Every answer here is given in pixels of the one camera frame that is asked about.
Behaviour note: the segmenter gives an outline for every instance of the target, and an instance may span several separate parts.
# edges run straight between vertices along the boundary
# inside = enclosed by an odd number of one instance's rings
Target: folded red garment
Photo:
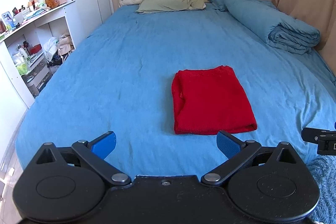
[[[216,135],[248,132],[257,123],[243,87],[231,67],[183,70],[172,83],[174,131]]]

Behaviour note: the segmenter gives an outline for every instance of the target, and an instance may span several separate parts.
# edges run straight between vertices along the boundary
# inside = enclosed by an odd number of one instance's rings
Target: stuffed animal
[[[45,4],[50,8],[54,9],[59,6],[58,0],[45,0]]]

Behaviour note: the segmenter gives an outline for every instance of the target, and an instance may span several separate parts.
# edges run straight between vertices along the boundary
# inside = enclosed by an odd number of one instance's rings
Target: blue pillow
[[[212,3],[213,8],[215,10],[219,10],[221,12],[227,12],[228,11],[226,5],[224,4],[224,0],[210,0],[210,2]]]

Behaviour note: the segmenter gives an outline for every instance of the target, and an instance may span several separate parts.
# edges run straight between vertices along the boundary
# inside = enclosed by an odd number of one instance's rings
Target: screw
[[[218,182],[221,176],[216,173],[208,173],[204,176],[204,179],[209,182]]]
[[[169,181],[163,181],[161,184],[163,186],[169,186],[171,183]]]
[[[126,174],[123,174],[123,173],[117,173],[117,174],[114,174],[111,179],[115,182],[126,182],[126,180],[128,180],[128,175]]]

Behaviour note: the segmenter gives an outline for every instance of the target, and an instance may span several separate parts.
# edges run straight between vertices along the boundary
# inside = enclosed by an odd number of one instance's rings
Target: tiled floor
[[[23,172],[15,151],[9,162],[8,171],[11,168],[14,168],[13,175],[10,176],[7,172],[3,180],[6,185],[0,202],[0,224],[17,224],[21,220],[12,198],[14,185]]]

